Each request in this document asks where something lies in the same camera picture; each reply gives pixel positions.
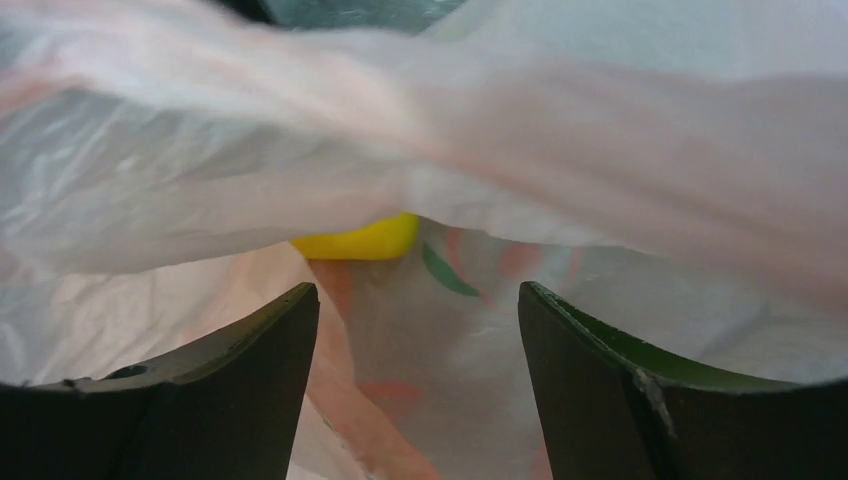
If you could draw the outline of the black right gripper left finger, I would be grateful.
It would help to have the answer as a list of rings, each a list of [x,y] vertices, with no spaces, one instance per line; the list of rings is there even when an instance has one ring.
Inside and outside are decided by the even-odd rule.
[[[316,343],[302,283],[102,379],[1,388],[5,479],[283,479]]]

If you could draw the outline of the yellow fake lemon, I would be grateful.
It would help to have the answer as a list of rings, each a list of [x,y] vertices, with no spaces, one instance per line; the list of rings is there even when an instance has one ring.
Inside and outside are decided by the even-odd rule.
[[[384,261],[404,256],[414,245],[419,217],[404,213],[362,229],[291,240],[309,260]]]

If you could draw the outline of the pink plastic bag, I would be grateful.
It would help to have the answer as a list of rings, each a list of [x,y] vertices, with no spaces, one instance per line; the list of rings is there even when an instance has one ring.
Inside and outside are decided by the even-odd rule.
[[[384,261],[291,240],[419,217]],[[847,377],[843,1],[467,1],[419,34],[1,5],[1,379],[322,301],[285,478],[544,479],[536,281],[708,366]]]

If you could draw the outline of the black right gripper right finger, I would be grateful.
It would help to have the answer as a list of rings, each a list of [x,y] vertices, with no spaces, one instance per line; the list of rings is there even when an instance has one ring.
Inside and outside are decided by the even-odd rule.
[[[843,479],[847,383],[767,380],[678,356],[536,282],[518,318],[556,479]]]

